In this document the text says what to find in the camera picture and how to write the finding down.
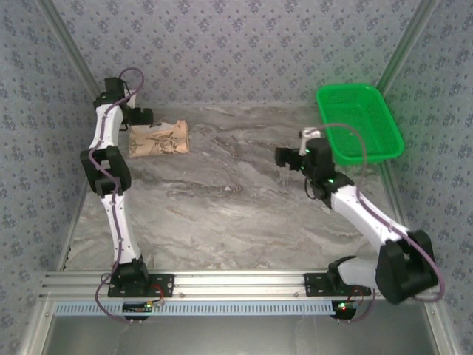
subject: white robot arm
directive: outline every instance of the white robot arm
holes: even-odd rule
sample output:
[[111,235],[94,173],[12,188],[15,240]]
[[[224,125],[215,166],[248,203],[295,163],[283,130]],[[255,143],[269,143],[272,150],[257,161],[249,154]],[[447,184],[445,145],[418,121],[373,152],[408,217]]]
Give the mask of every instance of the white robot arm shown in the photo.
[[150,109],[135,108],[135,96],[120,78],[107,78],[105,87],[94,101],[97,126],[89,150],[81,152],[81,162],[92,191],[101,198],[112,232],[115,267],[109,296],[137,297],[150,293],[151,281],[129,222],[132,178],[117,144],[122,124],[149,125],[153,114]]
[[[307,196],[323,201],[347,218],[378,253],[378,260],[344,257],[331,263],[327,276],[333,290],[345,285],[374,288],[389,302],[398,304],[437,285],[428,235],[396,223],[369,202],[351,179],[336,172],[332,149],[328,140],[321,138],[320,131],[306,128],[300,138],[299,149],[276,148],[276,164],[281,167],[288,164],[291,170],[300,170],[306,177]],[[312,197],[307,185],[312,190]],[[306,277],[306,291],[324,287],[317,285],[317,279],[320,277],[314,280]]]

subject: green plastic basket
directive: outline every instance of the green plastic basket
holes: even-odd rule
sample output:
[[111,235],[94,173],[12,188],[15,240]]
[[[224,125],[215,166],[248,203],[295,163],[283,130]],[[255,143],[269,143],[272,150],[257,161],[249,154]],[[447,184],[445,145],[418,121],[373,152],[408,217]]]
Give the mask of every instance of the green plastic basket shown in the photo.
[[[396,158],[404,141],[381,93],[369,84],[341,84],[321,87],[316,95],[322,121],[348,124],[360,132],[368,163]],[[339,165],[361,165],[363,156],[357,137],[345,128],[327,129],[335,161]]]

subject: gray marble tabletop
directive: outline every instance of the gray marble tabletop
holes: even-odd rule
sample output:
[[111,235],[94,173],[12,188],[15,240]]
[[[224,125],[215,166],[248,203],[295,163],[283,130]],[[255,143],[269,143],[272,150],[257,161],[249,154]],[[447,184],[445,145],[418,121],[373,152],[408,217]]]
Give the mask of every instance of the gray marble tabletop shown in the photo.
[[[320,122],[312,108],[157,109],[156,121],[186,120],[186,155],[129,158],[129,208],[149,269],[326,268],[349,254],[374,257],[360,233],[309,200],[300,172],[274,163],[274,148],[297,147],[298,131]],[[127,137],[120,150],[127,155]],[[352,179],[358,167],[342,169]],[[377,169],[363,192],[392,214]],[[108,269],[112,239],[100,198],[89,191],[66,270]]]

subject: wall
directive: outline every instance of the wall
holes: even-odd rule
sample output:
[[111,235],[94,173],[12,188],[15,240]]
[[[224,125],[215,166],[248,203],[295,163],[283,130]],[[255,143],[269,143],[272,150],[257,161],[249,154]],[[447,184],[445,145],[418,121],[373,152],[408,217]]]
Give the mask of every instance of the wall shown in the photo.
[[442,1],[388,92],[406,142],[392,162],[412,226],[446,276],[446,303],[473,354],[473,4]]
[[140,104],[314,102],[380,78],[418,0],[54,0],[99,83],[130,65]]
[[16,354],[78,202],[95,116],[35,3],[0,11],[0,354]]

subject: blue grating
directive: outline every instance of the blue grating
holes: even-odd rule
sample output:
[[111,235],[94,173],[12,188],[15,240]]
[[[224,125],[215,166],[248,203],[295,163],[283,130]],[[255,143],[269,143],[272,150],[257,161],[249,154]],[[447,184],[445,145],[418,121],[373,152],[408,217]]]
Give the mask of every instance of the blue grating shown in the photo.
[[[112,314],[122,314],[123,302],[106,301],[103,306]],[[329,300],[305,301],[167,301],[155,305],[147,316],[310,316],[335,314]],[[56,316],[102,316],[93,301],[57,302]]]

